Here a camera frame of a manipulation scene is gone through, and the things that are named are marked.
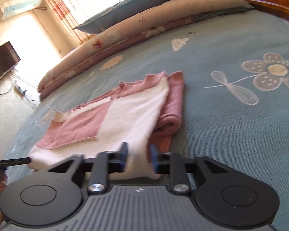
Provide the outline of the person left hand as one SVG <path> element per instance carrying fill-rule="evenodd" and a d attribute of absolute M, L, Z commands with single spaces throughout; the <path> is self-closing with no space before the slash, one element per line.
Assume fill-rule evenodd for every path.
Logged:
<path fill-rule="evenodd" d="M 6 182 L 7 182 L 7 176 L 4 174 L 2 178 L 0 179 L 0 193 L 5 189 L 6 187 Z"/>

